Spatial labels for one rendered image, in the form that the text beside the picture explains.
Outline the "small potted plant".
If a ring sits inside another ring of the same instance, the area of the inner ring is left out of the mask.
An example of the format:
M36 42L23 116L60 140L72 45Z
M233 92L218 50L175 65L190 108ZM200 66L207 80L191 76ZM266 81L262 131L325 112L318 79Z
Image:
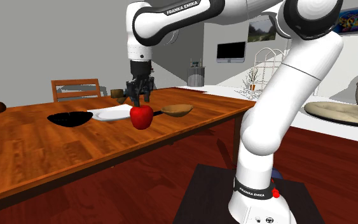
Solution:
M249 90L253 91L256 88L257 78L258 78L258 68L251 67L248 70L247 76L243 80L243 83L245 84L245 86L249 88Z

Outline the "wooden chair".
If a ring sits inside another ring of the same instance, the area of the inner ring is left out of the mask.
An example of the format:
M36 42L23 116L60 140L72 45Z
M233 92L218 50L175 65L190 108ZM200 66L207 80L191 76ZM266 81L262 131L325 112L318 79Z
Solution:
M57 92L58 86L72 86L72 85L95 85L95 90L85 90L79 92ZM84 97L84 96L97 96L100 97L100 87L98 79L78 79L78 80L52 80L52 94L53 101L57 102L59 99L66 99L70 97Z

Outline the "colourful wall picture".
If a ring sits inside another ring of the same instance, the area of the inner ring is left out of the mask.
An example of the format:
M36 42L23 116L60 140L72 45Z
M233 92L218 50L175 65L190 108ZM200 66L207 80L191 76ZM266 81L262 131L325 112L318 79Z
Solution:
M333 31L341 36L358 35L358 8L341 10Z

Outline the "landscape wall picture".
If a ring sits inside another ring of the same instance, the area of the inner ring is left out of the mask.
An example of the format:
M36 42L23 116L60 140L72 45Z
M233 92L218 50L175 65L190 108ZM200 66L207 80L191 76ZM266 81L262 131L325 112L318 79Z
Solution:
M249 23L248 39L249 43L259 41L273 41L276 38L276 28L270 19L259 20Z

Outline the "red apple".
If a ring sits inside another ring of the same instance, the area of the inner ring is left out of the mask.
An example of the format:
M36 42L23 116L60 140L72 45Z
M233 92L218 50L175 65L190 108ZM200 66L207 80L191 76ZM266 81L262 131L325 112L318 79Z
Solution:
M151 125L153 109L147 105L133 107L130 110L130 120L136 129L144 130Z

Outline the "black bowl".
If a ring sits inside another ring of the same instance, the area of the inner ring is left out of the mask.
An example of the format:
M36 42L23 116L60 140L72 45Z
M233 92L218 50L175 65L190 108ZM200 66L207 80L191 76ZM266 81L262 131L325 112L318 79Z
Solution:
M72 111L65 113L56 113L49 115L47 119L59 126L63 127L77 127L88 122L93 116L92 112L87 111Z

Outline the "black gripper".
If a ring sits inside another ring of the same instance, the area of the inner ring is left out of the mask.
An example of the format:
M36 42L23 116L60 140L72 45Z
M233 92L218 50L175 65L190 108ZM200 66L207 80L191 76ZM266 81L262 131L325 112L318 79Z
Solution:
M133 76L127 81L125 93L132 95L131 100L135 107L140 106L139 96L143 94L144 101L149 102L154 87L154 78L151 76L151 61L130 61L130 72Z

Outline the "wooden table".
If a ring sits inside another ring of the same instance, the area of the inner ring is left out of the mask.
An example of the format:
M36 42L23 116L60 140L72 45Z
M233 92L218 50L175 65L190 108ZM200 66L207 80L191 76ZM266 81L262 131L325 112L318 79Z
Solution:
M156 111L171 104L190 104L181 118L159 113L146 130L128 119L91 119L61 127L48 116L115 106L111 97L92 97L8 108L0 113L0 210L77 179L120 164L228 120L241 122L252 101L209 95L185 88L151 94Z

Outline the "black screen television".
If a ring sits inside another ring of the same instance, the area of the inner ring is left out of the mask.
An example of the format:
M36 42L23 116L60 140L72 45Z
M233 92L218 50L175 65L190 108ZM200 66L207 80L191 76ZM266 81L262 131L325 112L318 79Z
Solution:
M217 45L217 63L243 63L245 61L246 42L221 43Z

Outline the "white plate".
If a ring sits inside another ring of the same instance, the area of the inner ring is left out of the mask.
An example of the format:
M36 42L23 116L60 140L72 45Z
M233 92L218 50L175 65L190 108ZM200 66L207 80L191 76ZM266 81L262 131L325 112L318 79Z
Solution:
M90 109L88 112L93 114L93 119L108 122L129 118L131 109L131 105L121 104L119 106L113 106L109 108Z

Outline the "wooden bowl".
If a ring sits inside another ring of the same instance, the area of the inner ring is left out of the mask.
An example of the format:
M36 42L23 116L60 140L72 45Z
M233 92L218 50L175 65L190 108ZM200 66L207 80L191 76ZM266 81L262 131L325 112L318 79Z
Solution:
M174 104L162 107L161 112L173 117L182 117L187 115L192 109L193 105L191 104Z

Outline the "beige round floor cushion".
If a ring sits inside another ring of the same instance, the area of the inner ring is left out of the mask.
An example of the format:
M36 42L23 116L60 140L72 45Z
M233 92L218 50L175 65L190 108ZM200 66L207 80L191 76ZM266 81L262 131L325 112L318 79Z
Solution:
M338 102L308 102L304 110L314 117L358 127L358 105Z

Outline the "brown mug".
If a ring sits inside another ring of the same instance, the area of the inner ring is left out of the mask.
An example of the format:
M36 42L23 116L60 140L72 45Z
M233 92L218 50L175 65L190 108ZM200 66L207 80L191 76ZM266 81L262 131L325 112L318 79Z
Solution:
M126 99L126 93L123 89L112 89L110 90L111 98L116 99L119 104L123 104Z

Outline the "grey ribbed bin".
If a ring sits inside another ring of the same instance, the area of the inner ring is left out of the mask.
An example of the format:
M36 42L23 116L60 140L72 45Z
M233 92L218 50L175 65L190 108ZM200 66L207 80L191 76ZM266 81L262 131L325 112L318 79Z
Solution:
M188 68L187 86L203 87L205 83L205 67L201 61L192 61L190 59L190 67Z

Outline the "dark robot stand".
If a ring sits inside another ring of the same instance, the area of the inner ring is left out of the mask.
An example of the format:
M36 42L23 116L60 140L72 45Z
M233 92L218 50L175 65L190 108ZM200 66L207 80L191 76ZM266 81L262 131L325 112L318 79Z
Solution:
M228 210L234 175L231 169L198 164L173 224L239 224ZM297 224L325 224L303 183L284 180L276 169L272 177Z

